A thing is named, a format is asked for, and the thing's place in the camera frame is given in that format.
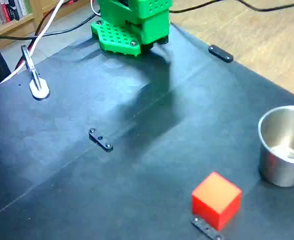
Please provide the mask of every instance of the wooden floor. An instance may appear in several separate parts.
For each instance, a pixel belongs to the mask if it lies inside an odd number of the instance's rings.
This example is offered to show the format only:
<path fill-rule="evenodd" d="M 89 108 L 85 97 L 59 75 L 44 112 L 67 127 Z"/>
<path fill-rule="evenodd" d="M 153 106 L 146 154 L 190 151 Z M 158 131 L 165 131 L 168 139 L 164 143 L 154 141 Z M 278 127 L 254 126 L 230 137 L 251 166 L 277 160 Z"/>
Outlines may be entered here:
<path fill-rule="evenodd" d="M 174 0 L 173 10 L 207 0 Z M 246 0 L 268 8 L 294 0 Z M 294 94 L 294 7 L 274 12 L 255 12 L 235 0 L 202 9 L 171 14 L 173 23 L 207 44 L 234 55 L 237 62 Z"/>

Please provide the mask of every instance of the clamp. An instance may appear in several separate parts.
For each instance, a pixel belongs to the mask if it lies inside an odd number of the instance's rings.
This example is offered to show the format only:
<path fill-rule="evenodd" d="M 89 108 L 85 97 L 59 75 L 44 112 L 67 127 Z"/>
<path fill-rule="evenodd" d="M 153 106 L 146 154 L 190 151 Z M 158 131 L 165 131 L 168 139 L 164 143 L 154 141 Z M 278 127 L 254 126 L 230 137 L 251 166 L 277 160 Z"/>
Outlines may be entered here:
<path fill-rule="evenodd" d="M 31 73 L 30 90 L 36 100 L 43 100 L 49 97 L 50 90 L 47 82 L 39 77 L 36 67 L 31 59 L 29 50 L 26 45 L 21 46 L 22 55 L 26 62 L 27 69 Z"/>

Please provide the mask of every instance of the white cable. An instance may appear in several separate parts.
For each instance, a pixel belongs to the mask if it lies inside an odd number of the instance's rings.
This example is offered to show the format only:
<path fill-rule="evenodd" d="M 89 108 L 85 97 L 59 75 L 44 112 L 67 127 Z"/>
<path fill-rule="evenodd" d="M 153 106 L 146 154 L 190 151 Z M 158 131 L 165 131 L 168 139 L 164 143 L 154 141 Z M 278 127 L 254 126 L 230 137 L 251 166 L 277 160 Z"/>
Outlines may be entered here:
<path fill-rule="evenodd" d="M 92 9 L 92 11 L 93 11 L 93 13 L 95 14 L 95 15 L 97 15 L 97 16 L 101 16 L 101 14 L 100 13 L 98 13 L 97 11 L 95 11 L 95 9 L 93 8 L 93 0 L 90 0 L 90 3 L 91 3 L 91 9 Z"/>
<path fill-rule="evenodd" d="M 53 11 L 47 25 L 45 26 L 45 28 L 42 30 L 42 32 L 39 34 L 39 36 L 36 38 L 35 40 L 35 43 L 33 44 L 31 50 L 30 50 L 30 56 L 33 55 L 35 49 L 36 49 L 36 46 L 38 44 L 38 42 L 40 41 L 40 39 L 43 37 L 43 35 L 46 33 L 46 31 L 48 30 L 48 28 L 50 27 L 51 23 L 53 22 L 53 20 L 55 19 L 56 15 L 57 15 L 57 12 L 59 11 L 60 7 L 62 6 L 64 0 L 59 0 L 59 3 L 58 5 L 56 6 L 55 10 Z M 23 61 L 21 63 L 21 65 L 14 71 L 12 72 L 9 76 L 6 77 L 6 79 L 4 79 L 2 82 L 0 82 L 0 84 L 3 84 L 5 83 L 6 81 L 10 80 L 13 76 L 15 76 L 23 67 L 24 65 L 26 64 L 25 61 Z"/>

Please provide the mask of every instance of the cup rim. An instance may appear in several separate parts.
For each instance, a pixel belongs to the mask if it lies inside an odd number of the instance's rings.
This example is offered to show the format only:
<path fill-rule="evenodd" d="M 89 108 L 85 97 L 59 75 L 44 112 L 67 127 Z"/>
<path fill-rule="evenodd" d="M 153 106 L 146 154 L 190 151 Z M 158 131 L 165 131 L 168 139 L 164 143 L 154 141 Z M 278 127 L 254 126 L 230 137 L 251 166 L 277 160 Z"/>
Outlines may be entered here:
<path fill-rule="evenodd" d="M 273 152 L 271 150 L 271 148 L 266 144 L 266 142 L 264 141 L 262 134 L 261 134 L 261 124 L 264 121 L 264 119 L 269 116 L 270 114 L 272 114 L 275 111 L 278 110 L 282 110 L 282 109 L 288 109 L 288 110 L 294 110 L 294 105 L 287 105 L 287 106 L 279 106 L 279 107 L 275 107 L 271 110 L 269 110 L 268 112 L 266 112 L 259 120 L 258 123 L 258 135 L 259 135 L 259 139 L 260 142 L 262 143 L 262 145 L 268 150 L 268 152 L 270 152 L 271 154 L 275 155 L 276 157 L 278 157 L 279 159 L 282 159 L 283 161 L 286 161 L 288 163 L 294 164 L 294 159 L 289 158 L 289 157 L 284 157 L 284 156 L 280 156 L 279 154 Z"/>

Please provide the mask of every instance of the floor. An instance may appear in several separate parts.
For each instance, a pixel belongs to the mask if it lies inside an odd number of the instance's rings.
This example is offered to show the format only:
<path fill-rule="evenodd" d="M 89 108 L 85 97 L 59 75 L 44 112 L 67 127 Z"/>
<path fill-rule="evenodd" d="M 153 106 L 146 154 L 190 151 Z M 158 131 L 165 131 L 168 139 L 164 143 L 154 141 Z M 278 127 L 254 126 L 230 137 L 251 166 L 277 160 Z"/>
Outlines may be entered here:
<path fill-rule="evenodd" d="M 182 9 L 207 0 L 174 0 L 172 9 Z M 247 0 L 260 8 L 294 3 L 294 0 Z M 81 22 L 91 14 L 84 7 L 56 21 L 51 31 Z M 224 0 L 188 13 L 172 14 L 172 22 L 208 44 L 216 44 L 234 55 L 236 61 L 294 93 L 294 8 L 254 12 L 235 0 Z M 43 38 L 34 54 L 36 63 L 88 36 L 90 23 L 59 36 Z M 20 58 L 21 42 L 2 50 L 10 69 Z"/>

